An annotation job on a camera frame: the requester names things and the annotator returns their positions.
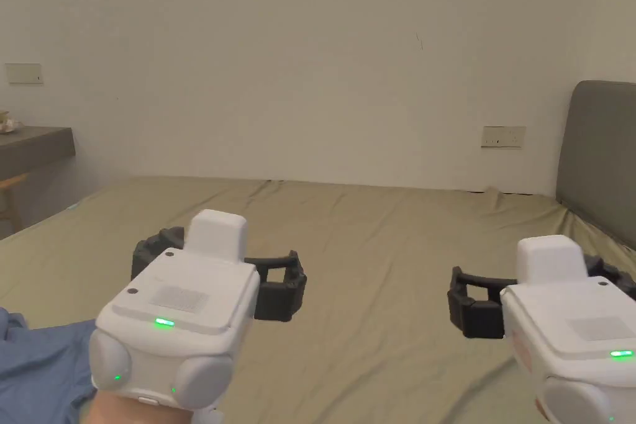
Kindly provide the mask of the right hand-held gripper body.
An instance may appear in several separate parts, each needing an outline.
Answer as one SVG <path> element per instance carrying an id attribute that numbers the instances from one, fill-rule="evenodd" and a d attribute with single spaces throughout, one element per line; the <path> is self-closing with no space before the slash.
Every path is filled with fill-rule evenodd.
<path id="1" fill-rule="evenodd" d="M 563 235 L 521 240 L 504 337 L 552 423 L 635 422 L 635 302 Z"/>

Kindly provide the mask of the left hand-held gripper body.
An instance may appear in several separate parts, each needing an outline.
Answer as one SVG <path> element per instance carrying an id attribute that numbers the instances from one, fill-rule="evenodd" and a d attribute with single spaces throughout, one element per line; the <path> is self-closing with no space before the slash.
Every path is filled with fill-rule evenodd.
<path id="1" fill-rule="evenodd" d="M 162 251 L 100 311 L 89 342 L 97 390 L 222 423 L 260 276 L 245 261 L 247 221 L 202 210 L 184 246 Z"/>

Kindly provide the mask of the person's left hand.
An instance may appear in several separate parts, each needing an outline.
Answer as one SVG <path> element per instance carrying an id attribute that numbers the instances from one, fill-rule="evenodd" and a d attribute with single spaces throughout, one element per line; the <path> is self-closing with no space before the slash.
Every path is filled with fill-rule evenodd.
<path id="1" fill-rule="evenodd" d="M 189 410 L 143 404 L 99 390 L 81 423 L 191 423 L 192 417 Z"/>

